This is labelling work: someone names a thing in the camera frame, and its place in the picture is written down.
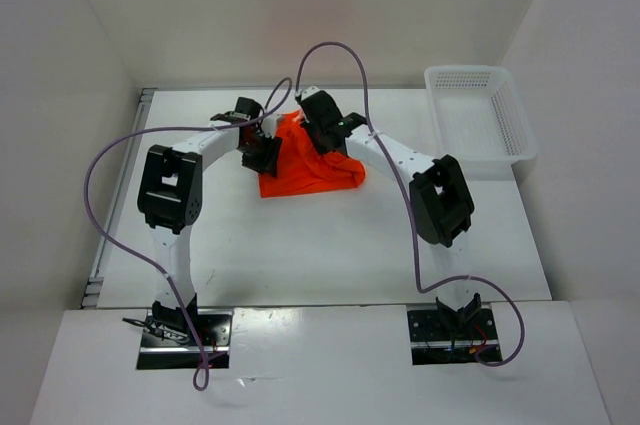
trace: white tabletop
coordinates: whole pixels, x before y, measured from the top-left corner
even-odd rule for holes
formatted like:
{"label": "white tabletop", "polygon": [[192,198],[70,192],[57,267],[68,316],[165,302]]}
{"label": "white tabletop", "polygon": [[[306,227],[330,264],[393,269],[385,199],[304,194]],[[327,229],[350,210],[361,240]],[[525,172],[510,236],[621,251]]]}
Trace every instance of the white tabletop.
{"label": "white tabletop", "polygon": [[[521,354],[500,369],[412,366],[404,306],[238,309],[230,368],[136,371],[142,310],[65,313],[32,425],[609,423],[566,302],[520,304]],[[493,305],[503,351],[518,325]]]}
{"label": "white tabletop", "polygon": [[[328,90],[343,113],[362,112],[362,91]],[[202,126],[231,110],[238,96],[264,103],[264,89],[159,91],[145,128]],[[435,149],[424,90],[372,90],[377,128],[416,150]],[[290,98],[284,110],[297,107]],[[136,199],[147,149],[172,145],[187,133],[145,135],[131,164],[111,231],[151,255],[152,240]],[[472,272],[500,284],[516,300],[549,300],[540,258],[509,167],[468,175],[476,204],[469,232]],[[257,175],[238,153],[216,162],[204,177],[204,207],[192,235],[192,277],[200,306],[392,304],[433,301],[414,285],[409,224],[397,185],[375,170],[358,190],[261,199]],[[442,278],[422,247],[423,283]],[[155,271],[105,248],[98,307],[148,307]],[[479,289],[486,301],[501,300]]]}

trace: purple cable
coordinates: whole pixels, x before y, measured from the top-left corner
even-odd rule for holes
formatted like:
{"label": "purple cable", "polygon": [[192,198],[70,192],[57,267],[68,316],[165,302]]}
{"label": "purple cable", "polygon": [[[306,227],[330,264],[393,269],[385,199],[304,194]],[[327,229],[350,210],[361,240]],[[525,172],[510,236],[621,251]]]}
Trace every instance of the purple cable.
{"label": "purple cable", "polygon": [[[280,102],[278,102],[278,104],[273,108],[273,110],[270,110],[269,112],[265,112],[263,115],[259,116],[258,118],[254,118],[252,120],[248,120],[248,121],[242,122],[242,123],[232,123],[232,124],[229,124],[229,125],[223,125],[223,126],[220,126],[220,127],[216,127],[215,130],[228,130],[228,129],[231,129],[231,128],[246,127],[247,125],[253,125],[254,123],[258,123],[258,122],[262,121],[265,117],[268,117],[269,115],[272,115],[272,114],[276,113],[276,111],[278,111],[278,109],[280,107],[282,107],[282,105],[284,105],[285,101],[289,97],[289,93],[291,92],[291,87],[293,85],[293,82],[292,82],[291,78],[285,77],[282,80],[280,80],[278,82],[278,84],[275,86],[275,88],[273,89],[273,91],[271,92],[271,95],[269,96],[269,101],[270,101],[271,98],[273,97],[273,95],[276,93],[276,91],[285,82],[288,82],[288,84],[289,84],[289,86],[287,87],[287,91],[284,94],[284,97],[282,97],[282,99],[280,100]],[[96,219],[96,217],[95,217],[95,215],[93,213],[93,209],[91,208],[91,203],[89,201],[89,186],[90,186],[90,182],[91,182],[91,174],[93,173],[93,170],[95,169],[95,167],[98,164],[98,162],[100,161],[100,159],[107,152],[109,152],[113,147],[115,147],[116,145],[118,145],[118,144],[120,144],[120,143],[122,143],[122,142],[124,142],[126,140],[129,140],[130,138],[137,137],[139,135],[145,135],[147,133],[183,132],[183,131],[212,132],[212,131],[214,131],[214,129],[211,128],[211,127],[156,127],[156,128],[147,128],[145,130],[138,130],[137,132],[132,132],[132,133],[130,133],[128,135],[125,135],[124,137],[120,137],[120,138],[114,140],[113,142],[111,142],[110,144],[105,146],[102,150],[100,150],[98,152],[98,154],[94,157],[94,159],[91,161],[91,163],[89,164],[89,168],[87,169],[87,173],[86,173],[86,175],[84,177],[83,197],[84,197],[84,208],[87,211],[87,215],[89,216],[89,220],[91,221],[91,224],[96,228],[96,230],[98,230],[98,233],[100,233],[100,235],[102,235],[105,238],[105,240],[107,240],[108,242],[112,243],[113,245],[115,245],[116,247],[120,248],[121,250],[124,250],[125,252],[130,253],[134,257],[137,257],[140,260],[143,260],[143,261],[147,262],[148,264],[152,265],[167,280],[167,283],[169,284],[169,287],[171,288],[171,291],[175,295],[176,301],[178,302],[178,305],[180,306],[180,311],[182,312],[182,315],[184,315],[185,321],[187,322],[187,326],[189,327],[189,331],[191,332],[191,335],[193,336],[193,339],[196,342],[196,345],[198,347],[198,351],[200,352],[200,359],[201,359],[200,360],[200,365],[196,368],[196,371],[193,374],[193,386],[194,386],[194,388],[196,390],[202,392],[202,391],[206,390],[207,386],[209,385],[209,367],[208,367],[208,364],[209,364],[209,361],[212,358],[215,358],[215,355],[213,357],[209,357],[207,355],[207,352],[205,351],[205,349],[204,349],[204,347],[202,345],[202,341],[200,340],[200,337],[198,335],[198,331],[196,330],[196,327],[193,324],[193,321],[191,320],[191,317],[189,316],[189,313],[187,312],[187,307],[185,306],[184,301],[182,300],[182,297],[180,296],[180,293],[178,292],[178,289],[176,288],[175,282],[173,281],[171,276],[167,273],[165,268],[162,265],[160,265],[159,263],[157,263],[155,260],[152,260],[151,258],[147,257],[146,255],[143,255],[142,253],[134,250],[133,248],[128,247],[124,243],[116,240],[114,237],[109,235],[109,233],[104,228],[102,228],[102,225],[100,225],[100,223],[98,223],[98,220]],[[200,373],[201,370],[204,370],[204,372],[205,372],[204,384],[203,385],[198,385],[198,374]]]}
{"label": "purple cable", "polygon": [[515,312],[516,317],[518,318],[518,323],[520,325],[520,340],[518,341],[518,345],[516,346],[516,349],[513,351],[513,353],[500,362],[489,363],[489,362],[483,361],[480,358],[481,352],[487,350],[488,348],[494,348],[495,346],[487,347],[476,352],[474,357],[478,363],[481,363],[482,365],[485,365],[487,367],[500,367],[502,365],[506,365],[507,363],[513,361],[513,359],[516,358],[516,356],[520,353],[520,350],[522,350],[522,346],[524,345],[525,326],[524,326],[524,320],[522,319],[522,315],[520,314],[520,310],[518,309],[518,306],[511,299],[511,297],[509,297],[506,294],[504,290],[502,290],[498,285],[496,285],[490,280],[487,280],[486,278],[476,277],[473,275],[454,275],[451,277],[447,277],[443,280],[440,280],[434,283],[433,285],[429,285],[426,288],[422,286],[422,280],[420,278],[420,250],[418,245],[418,231],[416,227],[416,219],[413,216],[413,210],[411,209],[411,200],[409,199],[409,194],[407,193],[407,189],[405,188],[402,182],[402,177],[400,176],[400,172],[396,168],[396,164],[393,158],[391,157],[391,154],[387,150],[387,147],[384,145],[384,143],[382,142],[382,139],[378,136],[378,134],[374,133],[375,128],[373,128],[373,124],[371,122],[371,113],[369,111],[369,84],[367,82],[367,73],[365,72],[364,65],[362,64],[362,60],[360,60],[360,57],[355,52],[355,50],[353,50],[351,47],[349,47],[348,45],[342,42],[321,42],[311,47],[309,50],[307,50],[307,53],[304,54],[304,56],[302,57],[302,60],[300,61],[300,66],[298,67],[298,74],[296,75],[295,93],[297,94],[298,91],[300,90],[300,79],[302,77],[302,69],[304,68],[304,64],[309,58],[309,56],[318,48],[329,47],[329,46],[339,47],[349,52],[353,57],[353,59],[358,64],[358,68],[360,69],[360,74],[362,75],[362,90],[364,92],[364,116],[365,116],[365,119],[367,120],[367,127],[369,127],[369,131],[372,133],[374,140],[380,147],[380,150],[382,151],[382,154],[387,159],[387,162],[389,162],[389,166],[391,168],[391,171],[393,172],[393,176],[395,177],[396,182],[398,183],[398,187],[400,188],[400,193],[402,194],[402,199],[407,209],[407,215],[409,216],[409,225],[411,226],[411,243],[413,245],[413,268],[414,268],[415,279],[416,279],[416,288],[418,289],[418,292],[429,293],[441,287],[442,285],[445,285],[450,282],[455,282],[457,280],[471,280],[475,282],[481,282],[486,285],[489,285],[491,288],[496,290],[500,295],[504,297],[504,299],[509,303],[509,305],[511,305],[511,308],[513,308],[513,311]]}

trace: purple wire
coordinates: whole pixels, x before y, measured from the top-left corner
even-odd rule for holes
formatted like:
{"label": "purple wire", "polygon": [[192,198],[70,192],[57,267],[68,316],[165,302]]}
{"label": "purple wire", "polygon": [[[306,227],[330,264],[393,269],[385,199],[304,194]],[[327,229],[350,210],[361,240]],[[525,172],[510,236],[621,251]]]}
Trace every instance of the purple wire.
{"label": "purple wire", "polygon": [[407,189],[405,188],[404,183],[402,182],[402,177],[396,167],[396,164],[393,158],[391,157],[391,154],[387,150],[387,147],[384,145],[384,143],[382,142],[382,139],[378,136],[378,134],[374,133],[375,128],[373,128],[373,123],[371,122],[371,113],[369,111],[369,84],[367,81],[367,73],[365,72],[364,65],[362,64],[362,60],[360,59],[358,54],[355,52],[355,50],[353,50],[351,47],[349,47],[348,45],[342,42],[334,42],[334,41],[321,42],[311,47],[309,50],[307,50],[307,53],[304,54],[304,56],[302,57],[302,60],[300,61],[300,66],[298,67],[298,74],[296,75],[295,93],[297,94],[298,91],[300,90],[300,79],[302,77],[302,69],[304,68],[304,64],[309,58],[309,56],[318,48],[329,47],[329,46],[339,47],[349,52],[353,57],[353,59],[358,64],[358,68],[360,69],[360,74],[362,75],[362,90],[364,92],[364,116],[365,116],[365,119],[367,120],[367,127],[369,127],[369,131],[372,133],[374,140],[377,142],[378,146],[380,147],[380,150],[382,151],[382,154],[384,155],[384,157],[387,159],[387,162],[389,162],[389,166],[391,168],[391,171],[393,172],[393,176],[395,177],[396,182],[398,183],[398,187],[400,188],[400,193],[402,194],[402,199],[407,209],[407,215],[409,216],[409,225],[411,226],[411,243],[413,245],[413,268],[414,268],[414,274],[415,274],[415,280],[416,280],[416,288],[418,289],[418,292],[429,293],[443,285],[446,285],[447,283],[455,282],[457,280],[471,280],[475,282],[481,282],[486,285],[489,285],[491,288],[496,290],[500,295],[504,297],[504,299],[509,303],[509,305],[511,305],[511,308],[513,308],[513,311],[515,312],[516,317],[518,318],[518,323],[520,325],[520,340],[518,340],[518,345],[516,346],[516,349],[513,351],[513,353],[500,362],[489,363],[489,362],[483,361],[480,358],[480,352],[484,352],[488,348],[493,348],[493,347],[487,347],[476,352],[474,357],[478,363],[481,363],[482,365],[485,365],[487,367],[500,367],[502,365],[506,365],[507,363],[513,361],[513,359],[516,358],[516,356],[520,353],[520,350],[522,350],[522,346],[524,345],[524,338],[525,338],[525,326],[524,326],[524,320],[522,319],[522,314],[520,313],[518,306],[511,299],[511,297],[509,297],[509,295],[507,295],[506,292],[502,290],[502,288],[500,288],[498,285],[496,285],[495,283],[493,283],[492,281],[486,278],[476,277],[473,275],[454,275],[451,277],[447,277],[443,280],[440,280],[434,283],[433,285],[429,285],[426,288],[422,286],[422,280],[420,277],[420,250],[418,245],[418,231],[416,227],[416,219],[413,215],[413,210],[411,209],[411,200],[409,199],[409,194],[407,193]]}
{"label": "purple wire", "polygon": [[[280,100],[280,102],[278,102],[278,104],[273,108],[273,110],[271,110],[269,112],[265,112],[264,114],[262,114],[258,118],[254,118],[252,120],[248,120],[248,121],[242,122],[242,123],[232,123],[232,124],[229,124],[229,125],[222,125],[220,127],[216,127],[215,130],[228,130],[228,129],[231,129],[231,128],[246,127],[247,125],[253,125],[254,123],[261,122],[265,117],[268,117],[269,115],[272,115],[272,114],[276,113],[276,111],[278,111],[278,109],[280,107],[282,107],[282,105],[284,105],[285,101],[289,97],[289,93],[291,92],[291,87],[293,85],[293,82],[292,82],[291,78],[285,77],[282,80],[280,80],[278,82],[278,84],[275,86],[275,88],[273,89],[273,91],[271,92],[271,95],[269,96],[269,100],[271,100],[271,98],[276,93],[276,91],[285,82],[288,82],[287,91],[284,94],[284,97],[282,97],[282,99]],[[182,300],[182,297],[180,296],[180,292],[178,292],[178,289],[176,287],[175,282],[173,281],[173,278],[171,278],[171,276],[167,273],[166,269],[162,265],[160,265],[158,262],[156,262],[155,260],[152,260],[151,258],[147,257],[146,255],[144,255],[144,254],[134,250],[133,248],[128,247],[124,243],[118,241],[117,239],[115,239],[114,237],[109,235],[109,233],[102,227],[102,225],[100,225],[100,223],[98,222],[95,214],[93,213],[93,209],[91,208],[91,203],[89,201],[89,186],[90,186],[90,182],[91,182],[91,174],[93,173],[93,170],[95,169],[95,167],[98,164],[98,162],[100,161],[100,159],[107,152],[109,152],[112,148],[114,148],[116,145],[118,145],[118,144],[120,144],[120,143],[122,143],[122,142],[124,142],[126,140],[129,140],[129,139],[131,139],[133,137],[137,137],[139,135],[145,135],[147,133],[183,132],[183,131],[189,131],[189,132],[211,132],[213,130],[214,129],[211,128],[211,127],[156,127],[156,128],[147,128],[145,130],[138,130],[136,132],[132,132],[132,133],[130,133],[128,135],[125,135],[124,137],[117,138],[116,140],[114,140],[113,142],[111,142],[107,146],[105,146],[102,150],[100,150],[98,152],[98,154],[94,157],[94,159],[91,161],[91,163],[89,164],[89,168],[87,168],[87,173],[86,173],[86,175],[84,177],[84,188],[83,188],[84,208],[87,211],[87,215],[89,216],[89,220],[91,221],[91,224],[95,227],[96,230],[98,230],[98,233],[100,233],[100,235],[102,235],[105,240],[107,240],[108,242],[112,243],[113,245],[115,245],[119,249],[124,250],[125,252],[130,253],[131,255],[133,255],[134,257],[137,257],[140,260],[143,260],[143,261],[147,262],[148,264],[152,265],[167,280],[167,283],[169,284],[169,287],[171,288],[171,291],[173,292],[173,294],[176,297],[176,301],[178,302],[178,305],[180,307],[180,311],[182,312],[182,315],[184,315],[185,321],[187,322],[187,326],[189,327],[189,331],[191,332],[191,335],[193,336],[193,339],[195,340],[196,345],[198,347],[198,351],[200,353],[200,358],[201,358],[200,365],[198,366],[198,368],[196,368],[196,371],[193,374],[193,386],[194,386],[194,388],[196,390],[198,390],[200,392],[206,390],[207,386],[209,385],[209,367],[208,367],[208,363],[211,360],[211,358],[215,358],[215,355],[213,357],[208,357],[207,352],[205,351],[205,349],[204,349],[204,347],[202,345],[202,341],[200,340],[200,337],[198,335],[198,331],[196,330],[196,327],[193,324],[193,321],[191,320],[191,317],[189,316],[189,312],[187,311],[187,307],[185,306],[184,301]],[[200,373],[201,370],[204,370],[204,372],[205,372],[204,384],[203,385],[198,385],[198,374]]]}

